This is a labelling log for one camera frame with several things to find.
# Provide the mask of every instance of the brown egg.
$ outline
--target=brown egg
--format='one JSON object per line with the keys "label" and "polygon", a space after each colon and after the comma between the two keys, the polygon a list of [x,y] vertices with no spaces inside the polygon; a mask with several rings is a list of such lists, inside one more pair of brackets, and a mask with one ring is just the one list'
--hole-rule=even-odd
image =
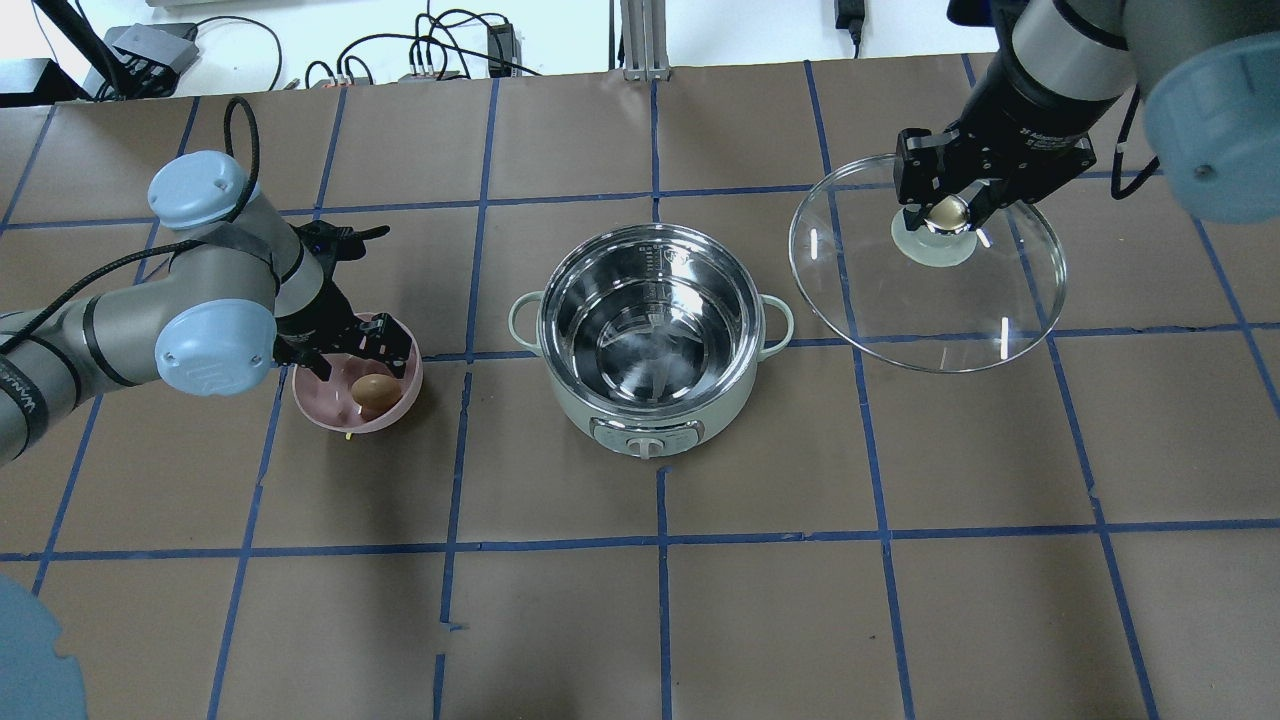
{"label": "brown egg", "polygon": [[351,398],[360,405],[360,416],[371,420],[399,402],[402,391],[396,378],[365,375],[351,383]]}

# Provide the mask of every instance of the light blue robot joint cap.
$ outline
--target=light blue robot joint cap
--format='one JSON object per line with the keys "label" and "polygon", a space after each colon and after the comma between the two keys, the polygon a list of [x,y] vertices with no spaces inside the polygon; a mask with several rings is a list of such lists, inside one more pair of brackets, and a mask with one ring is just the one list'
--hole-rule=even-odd
{"label": "light blue robot joint cap", "polygon": [[[147,188],[147,202],[164,227],[191,229],[227,217],[247,182],[248,174],[230,155],[198,150],[160,168]],[[253,187],[250,200],[259,193],[261,187]]]}
{"label": "light blue robot joint cap", "polygon": [[1280,32],[1224,42],[1147,95],[1147,138],[1178,201],[1217,223],[1280,215]]}

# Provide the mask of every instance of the white wall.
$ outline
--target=white wall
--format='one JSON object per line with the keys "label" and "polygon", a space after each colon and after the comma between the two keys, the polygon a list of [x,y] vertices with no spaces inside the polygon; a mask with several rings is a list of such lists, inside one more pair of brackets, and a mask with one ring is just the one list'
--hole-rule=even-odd
{"label": "white wall", "polygon": [[[333,63],[349,41],[374,32],[411,32],[425,0],[238,0],[151,8],[145,0],[81,0],[99,35],[113,26],[188,22],[215,14],[252,17],[271,26],[284,45],[280,85],[301,77],[311,60]],[[996,49],[989,29],[960,28],[946,19],[946,0],[867,0],[864,56],[979,53]],[[541,73],[605,69],[609,0],[433,0],[433,12],[461,6],[511,17],[525,64]],[[849,35],[835,29],[833,0],[668,0],[671,63],[721,65],[852,56]],[[0,0],[0,58],[45,58],[28,0]],[[82,79],[88,63],[52,23],[45,22],[63,67]],[[618,20],[621,33],[621,20]],[[483,29],[458,28],[458,41],[484,51]],[[275,69],[275,46],[260,28],[218,23],[201,28],[201,56],[183,76],[179,95],[264,90]],[[358,51],[381,83],[408,72],[408,44],[375,40]],[[484,76],[484,61],[472,68]]]}

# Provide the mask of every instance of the power cord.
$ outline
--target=power cord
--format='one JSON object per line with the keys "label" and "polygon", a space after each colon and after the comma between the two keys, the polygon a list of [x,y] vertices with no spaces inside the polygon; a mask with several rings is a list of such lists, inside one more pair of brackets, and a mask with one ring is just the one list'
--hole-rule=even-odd
{"label": "power cord", "polygon": [[1152,158],[1147,163],[1147,167],[1139,170],[1129,184],[1120,187],[1120,168],[1124,165],[1124,143],[1129,141],[1129,129],[1133,127],[1134,115],[1138,114],[1138,99],[1140,95],[1138,88],[1134,87],[1133,97],[1129,99],[1129,109],[1124,114],[1124,122],[1120,123],[1120,135],[1116,137],[1115,154],[1111,156],[1111,197],[1115,200],[1124,200],[1138,192],[1138,188],[1160,169],[1160,158]]}
{"label": "power cord", "polygon": [[[260,146],[259,146],[259,133],[257,133],[257,119],[253,117],[253,109],[250,106],[248,100],[244,100],[239,95],[232,97],[227,102],[227,111],[223,113],[223,141],[227,146],[227,154],[234,158],[232,151],[232,115],[236,111],[236,108],[243,109],[244,118],[248,120],[250,152],[252,156],[250,159],[248,183],[244,186],[243,190],[241,190],[239,197],[236,199],[236,205],[232,208],[232,211],[225,218],[223,218],[223,220],[228,223],[232,223],[236,220],[236,218],[239,218],[241,211],[243,211],[244,206],[248,205],[248,200],[253,195],[253,188],[257,186],[257,172],[259,172]],[[76,297],[76,295],[78,295],[82,290],[84,290],[97,279],[125,265],[137,263],[138,260],[145,260],[147,258],[154,258],[156,255],[165,255],[169,252],[174,254],[184,252],[187,250],[191,250],[192,247],[196,247],[197,245],[200,245],[198,240],[183,240],[180,242],[173,242],[169,245],[161,245],[159,247],[140,250],[137,252],[125,255],[124,258],[113,260],[106,265],[102,265],[101,268],[93,270],[92,273],[72,283],[70,287],[68,287],[44,310],[37,313],[36,316],[31,319],[31,322],[28,322],[26,325],[22,327],[22,329],[9,336],[9,340],[4,341],[4,343],[0,345],[0,355],[8,355],[9,352],[13,352],[14,347],[18,347],[23,342],[31,340],[31,336],[35,334],[36,331],[40,329],[40,327],[44,325],[50,318],[52,318],[55,313],[58,313],[64,305],[70,302],[70,300]]]}
{"label": "power cord", "polygon": [[246,18],[243,15],[214,15],[211,18],[205,18],[196,23],[196,27],[201,27],[205,23],[211,23],[214,20],[238,20],[242,23],[255,24],[266,32],[271,33],[271,40],[275,41],[275,74],[271,76],[271,85],[266,88],[268,91],[275,90],[275,83],[280,82],[280,72],[284,69],[284,46],[280,45],[280,36],[275,35],[275,31],[266,27],[265,24],[255,20],[253,18]]}
{"label": "power cord", "polygon": [[49,40],[49,33],[45,32],[45,23],[40,19],[40,10],[36,9],[36,0],[31,0],[31,14],[36,18],[36,27],[40,28],[40,35],[45,36],[45,45],[49,46],[49,54],[52,55],[54,61],[61,67],[63,61],[58,59],[58,50],[54,50],[54,44]]}
{"label": "power cord", "polygon": [[847,29],[854,41],[854,58],[863,54],[863,26],[867,24],[867,0],[836,0],[836,28]]}
{"label": "power cord", "polygon": [[531,76],[541,76],[541,73],[539,73],[536,70],[532,70],[530,68],[526,68],[525,65],[521,65],[520,63],[512,63],[511,60],[507,60],[507,59],[503,59],[503,58],[494,58],[493,55],[486,55],[484,53],[475,53],[472,50],[466,50],[463,47],[453,47],[451,45],[445,45],[444,42],[440,42],[439,40],[435,40],[434,37],[430,37],[430,36],[416,37],[416,36],[412,36],[412,35],[402,33],[402,32],[376,32],[374,35],[366,35],[365,37],[361,37],[358,40],[352,41],[349,45],[347,45],[346,47],[343,47],[342,53],[338,54],[339,65],[342,64],[342,60],[344,60],[347,58],[347,54],[351,53],[352,50],[355,50],[357,45],[361,45],[364,42],[369,42],[370,40],[379,40],[379,38],[384,38],[384,37],[390,37],[390,38],[396,38],[396,40],[417,40],[417,41],[421,41],[421,42],[426,42],[429,45],[435,45],[438,47],[452,49],[456,53],[461,53],[463,55],[471,55],[474,58],[481,58],[481,59],[489,60],[492,63],[498,63],[498,64],[506,65],[508,68],[517,69],[517,70],[520,70],[522,73],[529,73]]}
{"label": "power cord", "polygon": [[[435,37],[435,28],[440,28],[440,29],[444,31],[444,36],[449,38],[449,42],[453,44],[453,50],[461,51],[462,46],[458,45],[458,38],[453,37],[453,31],[451,28],[448,28],[448,27],[442,26],[440,24],[440,19],[436,18],[435,15],[431,15],[430,13],[419,13],[417,17],[413,18],[413,35],[416,35],[419,37],[422,36],[422,18],[426,18],[428,22],[431,23],[431,29],[428,31],[426,37],[433,37],[434,38]],[[421,47],[421,45],[419,44],[419,41],[413,41],[413,47]],[[443,55],[443,59],[440,60],[440,63],[442,63],[440,64],[440,72],[435,76],[436,79],[443,78],[444,73],[448,72],[448,68],[449,68],[449,50],[448,50],[448,47],[442,46],[440,55]],[[466,76],[467,79],[471,79],[471,68],[467,68],[467,64],[466,64],[465,60],[462,60],[462,55],[461,54],[458,55],[458,60],[462,63],[462,74]],[[430,44],[428,44],[428,46],[426,46],[426,64],[428,65],[433,65],[433,61],[431,61],[431,45]]]}
{"label": "power cord", "polygon": [[329,67],[329,63],[325,63],[324,60],[311,60],[311,64],[307,65],[307,72],[302,73],[302,81],[303,83],[306,83],[307,90],[311,88],[311,70],[315,69],[316,67],[324,68],[324,72],[326,76],[329,76],[329,79],[334,85],[338,85],[338,77],[333,74],[333,68]]}
{"label": "power cord", "polygon": [[[84,13],[84,8],[79,4],[79,0],[76,0],[76,12],[78,12],[81,14],[81,17],[84,18],[84,23],[88,24],[90,29],[92,29],[93,28],[93,23],[88,19],[88,15]],[[120,76],[115,72],[115,63],[111,61],[111,60],[119,60],[119,58],[114,56],[115,54],[111,53],[111,50],[106,46],[106,41],[105,40],[102,42],[97,44],[97,49],[100,51],[99,56],[106,64],[106,74],[109,76],[109,78],[102,78],[102,79],[104,81],[106,81],[106,79],[111,81],[110,82],[110,91],[111,92],[115,92],[122,100],[129,100],[129,97],[127,95],[124,95],[124,92],[120,90]],[[108,100],[108,99],[109,99],[108,97],[108,83],[104,82],[97,88],[97,92],[93,94],[93,101],[95,102],[101,102],[101,101]]]}
{"label": "power cord", "polygon": [[248,167],[248,183],[241,190],[239,197],[236,199],[236,205],[232,211],[223,218],[224,222],[234,223],[236,218],[239,218],[244,206],[248,205],[248,199],[253,195],[253,188],[257,187],[257,170],[259,170],[259,136],[257,136],[257,118],[253,117],[253,108],[250,106],[248,100],[244,100],[239,95],[233,96],[227,101],[227,110],[223,111],[223,145],[227,147],[227,154],[232,158],[236,156],[236,150],[232,149],[232,117],[236,114],[236,108],[244,110],[244,119],[248,120],[248,147],[250,147],[250,167]]}
{"label": "power cord", "polygon": [[360,63],[360,65],[365,68],[365,76],[369,77],[369,85],[374,85],[374,70],[369,69],[369,63],[361,60],[355,55],[347,55],[346,70],[347,70],[347,77],[351,78],[351,82],[356,82],[356,74],[351,72],[352,60]]}

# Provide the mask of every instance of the cable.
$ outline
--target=cable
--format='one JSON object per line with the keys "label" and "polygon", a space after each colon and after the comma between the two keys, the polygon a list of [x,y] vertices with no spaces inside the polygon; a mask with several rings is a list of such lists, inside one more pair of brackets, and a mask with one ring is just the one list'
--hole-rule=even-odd
{"label": "cable", "polygon": [[1120,123],[1120,135],[1116,137],[1115,154],[1111,156],[1111,197],[1115,200],[1124,200],[1138,188],[1143,186],[1151,176],[1156,174],[1160,169],[1160,158],[1152,158],[1147,167],[1138,172],[1138,174],[1129,182],[1129,184],[1120,187],[1120,168],[1124,164],[1124,143],[1129,140],[1129,129],[1133,127],[1133,118],[1138,114],[1138,99],[1140,92],[1137,87],[1133,88],[1133,97],[1129,99],[1129,109],[1125,110],[1124,122]]}
{"label": "cable", "polygon": [[[88,28],[93,29],[93,23],[88,19],[88,14],[84,13],[84,8],[81,6],[79,0],[76,0],[76,10],[81,14],[82,18],[84,18],[84,23],[88,26]],[[102,78],[104,85],[106,85],[108,81],[110,81],[111,92],[115,92],[123,100],[129,100],[129,96],[124,95],[124,91],[120,88],[120,76],[116,74],[115,63],[111,61],[111,60],[118,61],[119,59],[115,58],[115,54],[111,51],[110,47],[108,47],[105,40],[97,44],[97,50],[99,50],[99,56],[106,65],[106,74],[109,76]],[[93,94],[93,101],[102,102],[104,100],[108,100],[108,94],[102,86],[99,86],[97,92]]]}
{"label": "cable", "polygon": [[444,26],[444,24],[442,24],[440,27],[445,28],[444,32],[449,32],[448,31],[449,27],[458,27],[458,26],[466,24],[468,22],[479,22],[480,24],[484,26],[486,45],[488,45],[488,41],[492,38],[494,41],[494,46],[498,47],[498,61],[499,63],[504,63],[506,61],[506,58],[503,56],[503,53],[502,53],[502,44],[498,42],[498,32],[493,29],[493,26],[489,24],[489,20],[484,19],[484,15],[477,15],[477,14],[472,13],[471,10],[462,10],[462,9],[454,8],[452,10],[445,10],[445,12],[440,13],[436,19],[443,23],[444,18],[447,18],[449,15],[454,15],[454,14],[457,14],[457,15],[465,15],[466,19],[462,20],[462,22],[458,22],[458,23],[453,23],[452,26]]}
{"label": "cable", "polygon": [[227,223],[234,223],[236,218],[239,218],[244,206],[248,205],[250,196],[253,195],[253,188],[257,187],[257,170],[259,170],[259,137],[257,137],[257,118],[253,117],[253,108],[250,106],[248,100],[244,100],[239,95],[232,96],[227,101],[227,110],[223,111],[223,143],[227,146],[227,154],[232,158],[236,156],[236,151],[232,150],[232,115],[236,113],[236,108],[244,110],[244,119],[248,120],[248,147],[250,147],[250,168],[248,168],[248,183],[241,190],[239,197],[236,199],[236,206],[232,211],[223,218]]}
{"label": "cable", "polygon": [[614,8],[613,0],[609,0],[609,61],[605,63],[604,67],[608,68],[608,69],[611,69],[611,70],[613,69],[613,41],[618,36],[617,31],[613,28],[613,22],[614,22],[613,20],[613,8]]}
{"label": "cable", "polygon": [[357,58],[355,55],[347,55],[347,65],[346,65],[346,68],[347,68],[347,77],[351,78],[351,82],[352,83],[356,82],[356,76],[351,73],[351,61],[352,60],[360,63],[361,67],[365,68],[365,74],[369,77],[369,85],[374,85],[374,70],[369,69],[369,63],[361,60],[360,58]]}
{"label": "cable", "polygon": [[49,46],[49,54],[52,55],[54,61],[61,67],[63,61],[58,59],[58,50],[54,50],[54,44],[49,40],[49,33],[45,32],[45,23],[40,22],[40,10],[36,9],[36,0],[31,0],[31,14],[36,18],[36,27],[40,28],[40,35],[45,36],[45,45]]}
{"label": "cable", "polygon": [[198,23],[196,23],[196,27],[198,28],[200,26],[202,26],[205,23],[211,23],[214,20],[239,20],[239,22],[243,22],[243,23],[255,24],[255,26],[265,29],[266,32],[271,33],[271,40],[275,41],[275,74],[271,76],[271,85],[266,90],[268,91],[275,90],[275,83],[280,82],[280,70],[284,69],[284,46],[280,45],[280,36],[275,35],[274,29],[271,29],[271,28],[266,27],[265,24],[255,20],[253,18],[246,18],[243,15],[214,15],[211,18],[205,18],[205,19],[200,20]]}
{"label": "cable", "polygon": [[[449,38],[449,42],[453,44],[453,49],[456,51],[461,53],[462,46],[458,45],[458,38],[453,37],[453,32],[449,28],[447,28],[443,24],[440,24],[440,19],[436,18],[436,17],[434,17],[434,15],[430,15],[430,14],[426,14],[426,13],[419,13],[417,17],[413,18],[413,35],[416,35],[419,37],[422,37],[422,24],[421,24],[422,23],[422,18],[426,18],[428,20],[431,22],[431,29],[428,31],[426,37],[434,38],[435,37],[435,28],[440,28],[440,29],[444,31],[445,37]],[[447,46],[444,46],[444,45],[442,45],[440,47],[442,47],[442,53],[440,54],[444,55],[444,58],[440,61],[440,72],[435,76],[436,79],[443,78],[444,73],[449,69],[449,49]],[[458,61],[462,63],[462,74],[465,74],[467,77],[467,79],[471,79],[471,68],[467,67],[467,63],[466,63],[466,60],[462,59],[461,54],[458,55]],[[431,47],[430,47],[430,45],[426,49],[426,64],[428,65],[431,64]]]}
{"label": "cable", "polygon": [[324,72],[325,74],[329,76],[329,79],[333,81],[334,85],[338,85],[338,78],[334,77],[333,68],[329,67],[329,63],[325,63],[324,60],[311,60],[311,64],[307,65],[307,72],[302,73],[302,79],[308,90],[311,88],[311,69],[315,68],[316,65],[324,68]]}
{"label": "cable", "polygon": [[[379,40],[379,38],[383,38],[383,37],[390,37],[390,38],[396,38],[396,40],[420,40],[420,41],[428,42],[430,45],[436,45],[436,46],[440,46],[440,47],[449,47],[448,45],[440,42],[439,40],[435,40],[434,37],[413,37],[412,35],[404,35],[404,33],[401,33],[401,32],[376,32],[374,35],[366,35],[365,37],[361,37],[358,40],[352,41],[351,45],[348,45],[348,46],[346,46],[346,47],[342,49],[342,53],[338,55],[338,58],[339,58],[339,60],[344,59],[347,56],[347,53],[351,53],[352,50],[355,50],[355,47],[357,45],[360,45],[362,42],[369,42],[370,40]],[[476,56],[476,58],[483,58],[483,59],[490,60],[493,63],[500,63],[503,65],[507,65],[508,68],[515,68],[515,69],[517,69],[517,70],[520,70],[522,73],[529,73],[531,76],[541,76],[541,73],[539,73],[536,70],[531,70],[531,69],[529,69],[525,65],[521,65],[518,63],[512,63],[511,60],[503,60],[502,58],[494,58],[493,55],[485,55],[484,53],[475,53],[475,51],[471,51],[471,50],[465,50],[462,47],[454,47],[453,50],[456,50],[458,53],[462,53],[465,55],[472,55],[472,56]]]}
{"label": "cable", "polygon": [[40,314],[32,318],[29,323],[23,325],[22,329],[9,336],[9,340],[6,340],[4,345],[0,345],[0,355],[8,355],[9,352],[13,351],[14,347],[18,347],[27,340],[31,340],[31,336],[35,334],[37,329],[40,329],[40,325],[44,325],[45,322],[49,320],[49,318],[54,316],[54,313],[60,310],[63,305],[70,302],[72,297],[76,297],[76,295],[79,291],[84,290],[86,287],[90,286],[90,283],[97,281],[99,278],[114,270],[118,270],[125,265],[137,263],[138,260],[143,260],[154,255],[164,255],[166,252],[182,252],[184,250],[191,250],[197,245],[200,245],[200,241],[197,240],[184,240],[182,242],[161,245],[160,247],[152,247],[150,250],[140,250],[132,255],[125,255],[124,258],[113,260],[106,265],[102,265],[101,268],[76,281],[69,288],[67,288],[61,295],[59,295],[56,300],[50,302],[47,307],[45,307],[44,310],[40,311]]}

